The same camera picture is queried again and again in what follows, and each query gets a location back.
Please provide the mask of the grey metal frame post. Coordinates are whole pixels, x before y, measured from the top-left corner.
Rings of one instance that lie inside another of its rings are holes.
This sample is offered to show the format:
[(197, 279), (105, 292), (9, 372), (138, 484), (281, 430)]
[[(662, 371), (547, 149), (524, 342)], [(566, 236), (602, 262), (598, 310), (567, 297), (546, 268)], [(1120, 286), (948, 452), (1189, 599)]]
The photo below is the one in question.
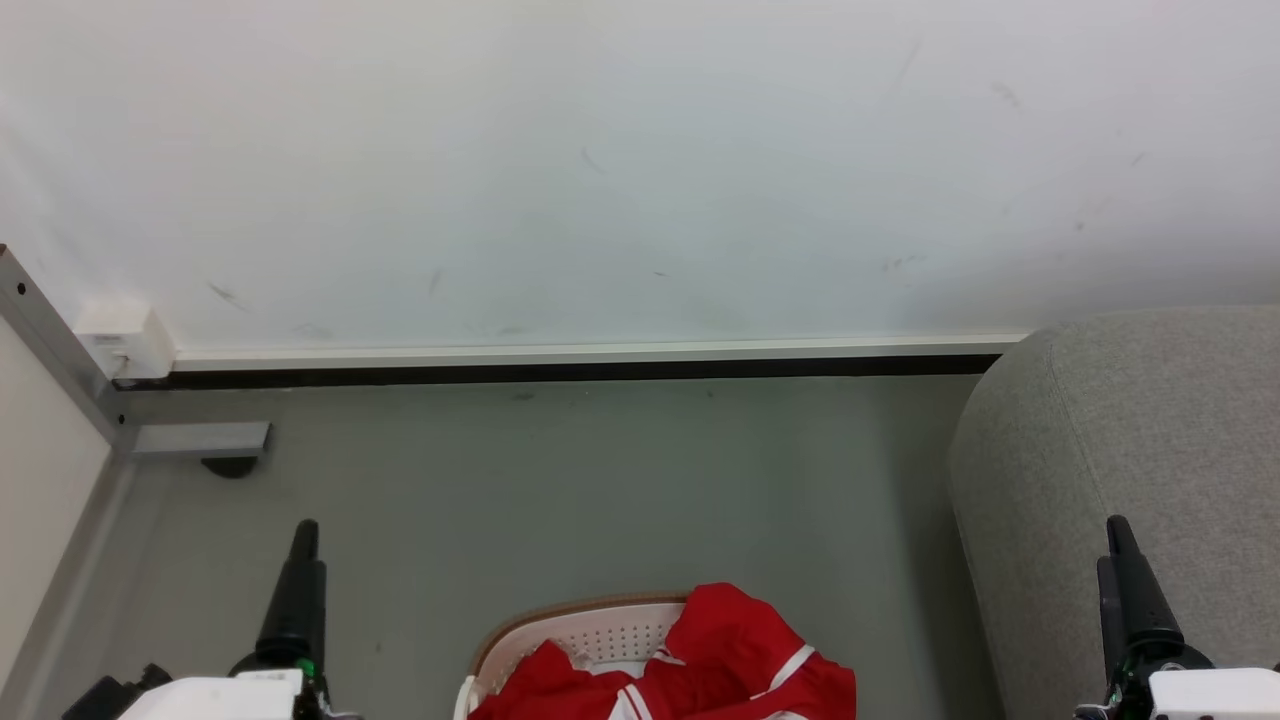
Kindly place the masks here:
[(111, 448), (128, 455), (136, 429), (125, 402), (13, 251), (0, 243), (0, 316)]

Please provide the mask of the grey fabric sofa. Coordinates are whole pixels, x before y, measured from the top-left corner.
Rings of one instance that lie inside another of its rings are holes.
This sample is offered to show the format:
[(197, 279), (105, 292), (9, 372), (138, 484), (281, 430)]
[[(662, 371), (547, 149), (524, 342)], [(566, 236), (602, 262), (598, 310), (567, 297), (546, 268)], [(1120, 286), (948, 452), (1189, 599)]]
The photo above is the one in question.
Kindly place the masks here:
[(1094, 565), (1128, 519), (1188, 642), (1280, 664), (1280, 306), (1052, 325), (980, 378), (948, 457), (1007, 720), (1105, 693)]

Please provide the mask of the red and white garment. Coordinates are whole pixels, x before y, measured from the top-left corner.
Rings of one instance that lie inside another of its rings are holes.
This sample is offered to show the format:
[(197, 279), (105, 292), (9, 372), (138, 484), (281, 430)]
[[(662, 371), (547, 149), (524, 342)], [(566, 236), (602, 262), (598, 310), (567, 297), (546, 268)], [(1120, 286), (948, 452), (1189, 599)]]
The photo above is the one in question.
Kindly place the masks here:
[(548, 641), (467, 720), (858, 720), (858, 684), (772, 605), (712, 583), (637, 675), (576, 669)]

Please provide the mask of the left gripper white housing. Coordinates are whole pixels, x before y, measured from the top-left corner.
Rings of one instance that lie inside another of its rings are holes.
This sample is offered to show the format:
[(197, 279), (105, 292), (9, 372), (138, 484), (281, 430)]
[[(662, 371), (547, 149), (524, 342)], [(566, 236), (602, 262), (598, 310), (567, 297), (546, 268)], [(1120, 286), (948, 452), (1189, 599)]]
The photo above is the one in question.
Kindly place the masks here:
[(186, 676), (148, 689), (120, 720), (337, 720), (325, 680), (326, 565), (319, 537), (315, 520), (294, 529), (257, 652), (228, 676)]

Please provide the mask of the grey metal foot bar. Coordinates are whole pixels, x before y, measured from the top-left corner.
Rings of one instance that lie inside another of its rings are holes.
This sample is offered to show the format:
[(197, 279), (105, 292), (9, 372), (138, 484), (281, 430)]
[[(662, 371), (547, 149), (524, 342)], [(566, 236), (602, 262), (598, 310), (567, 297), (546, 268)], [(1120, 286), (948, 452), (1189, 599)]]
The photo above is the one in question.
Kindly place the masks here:
[(265, 454), (270, 421), (174, 423), (142, 425), (134, 456), (257, 457)]

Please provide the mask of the white perforated laundry basket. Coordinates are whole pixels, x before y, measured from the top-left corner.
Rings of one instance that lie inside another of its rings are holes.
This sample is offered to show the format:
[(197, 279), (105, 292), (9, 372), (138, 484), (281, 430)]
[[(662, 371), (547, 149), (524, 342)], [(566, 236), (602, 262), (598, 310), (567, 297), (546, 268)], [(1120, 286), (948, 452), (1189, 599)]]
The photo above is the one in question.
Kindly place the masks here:
[(637, 675), (664, 644), (687, 598), (689, 593), (616, 594), (545, 606), (502, 623), (480, 643), (452, 720), (467, 720), (548, 641), (559, 646), (576, 669)]

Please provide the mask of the grey partition bottom rail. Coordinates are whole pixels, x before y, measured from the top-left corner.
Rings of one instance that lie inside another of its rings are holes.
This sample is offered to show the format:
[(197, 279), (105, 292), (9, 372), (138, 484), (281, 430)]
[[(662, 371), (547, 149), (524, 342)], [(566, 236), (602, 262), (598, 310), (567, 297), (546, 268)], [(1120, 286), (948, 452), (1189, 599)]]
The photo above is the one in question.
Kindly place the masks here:
[(131, 486), (129, 461), (113, 451), (0, 692), (0, 720), (37, 720), (100, 557)]

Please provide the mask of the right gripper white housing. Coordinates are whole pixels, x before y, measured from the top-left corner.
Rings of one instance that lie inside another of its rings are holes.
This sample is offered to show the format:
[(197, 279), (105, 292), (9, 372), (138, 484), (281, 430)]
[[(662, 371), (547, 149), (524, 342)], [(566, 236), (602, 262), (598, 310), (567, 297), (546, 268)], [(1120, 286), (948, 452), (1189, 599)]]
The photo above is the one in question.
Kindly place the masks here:
[(1213, 666), (1185, 644), (1125, 516), (1107, 519), (1107, 547), (1097, 582), (1110, 685), (1103, 703), (1075, 707), (1075, 720), (1280, 720), (1280, 665)]

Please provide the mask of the white wall outlet box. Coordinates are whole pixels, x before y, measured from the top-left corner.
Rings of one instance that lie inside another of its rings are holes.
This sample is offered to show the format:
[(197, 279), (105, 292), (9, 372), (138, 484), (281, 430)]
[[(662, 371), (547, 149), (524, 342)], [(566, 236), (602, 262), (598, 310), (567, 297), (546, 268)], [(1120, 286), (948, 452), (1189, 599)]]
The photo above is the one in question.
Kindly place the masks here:
[(161, 379), (174, 368), (177, 347), (148, 304), (128, 299), (93, 302), (72, 329), (110, 380)]

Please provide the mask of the white and black baseboard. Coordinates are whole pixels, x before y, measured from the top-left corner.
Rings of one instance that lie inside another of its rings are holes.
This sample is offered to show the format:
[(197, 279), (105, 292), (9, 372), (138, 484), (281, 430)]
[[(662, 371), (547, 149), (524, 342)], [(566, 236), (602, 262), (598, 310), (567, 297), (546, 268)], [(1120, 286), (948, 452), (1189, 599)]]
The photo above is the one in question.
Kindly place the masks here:
[(980, 374), (1021, 334), (182, 354), (124, 392)]

